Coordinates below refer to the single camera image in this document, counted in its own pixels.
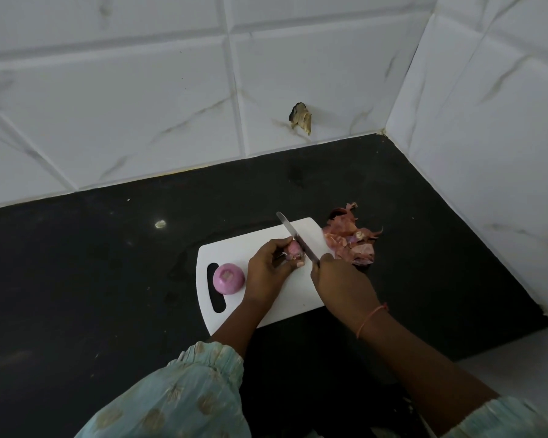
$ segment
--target black countertop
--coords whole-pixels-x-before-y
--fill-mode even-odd
[[[380,299],[451,359],[548,326],[385,137],[82,191],[0,209],[0,436],[73,435],[205,339],[195,290],[201,245],[278,225],[278,210],[324,226],[331,209],[352,201],[361,226],[384,229],[367,271]],[[312,390],[339,353],[343,363],[352,359],[345,354],[359,360],[353,344],[325,308],[259,329],[244,376],[255,383],[242,386],[242,399],[280,386],[277,378],[296,388],[307,374]],[[274,377],[272,366],[287,371]]]

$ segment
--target right hand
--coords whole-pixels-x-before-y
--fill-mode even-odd
[[[353,332],[359,329],[380,301],[365,274],[330,253],[313,264],[311,279],[327,309]]]

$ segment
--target hand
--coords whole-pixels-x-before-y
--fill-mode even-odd
[[[327,309],[353,332],[380,305],[365,274],[330,253],[322,256],[320,266],[313,264],[311,278]]]
[[[291,272],[304,266],[304,262],[297,259],[276,267],[278,262],[275,262],[274,254],[281,252],[291,241],[291,236],[271,239],[249,260],[244,301],[258,303],[265,310],[264,313],[272,307]]]

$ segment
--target cutting board handle hole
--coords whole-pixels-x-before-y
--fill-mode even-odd
[[[207,288],[209,289],[209,298],[211,298],[213,310],[220,314],[226,309],[226,299],[213,286],[213,274],[218,267],[217,263],[211,263],[207,266]]]

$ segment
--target knife blade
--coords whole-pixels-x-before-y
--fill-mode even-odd
[[[318,266],[319,265],[318,257],[314,254],[313,250],[308,247],[307,243],[304,242],[303,238],[299,235],[299,233],[292,226],[292,224],[290,224],[290,221],[288,221],[288,218],[286,218],[282,214],[282,212],[276,212],[276,216],[284,225],[286,230],[290,232],[290,234],[292,235],[292,238],[296,240],[296,242],[300,245],[302,250],[304,250],[304,252],[307,254],[308,259],[310,259],[314,264]]]

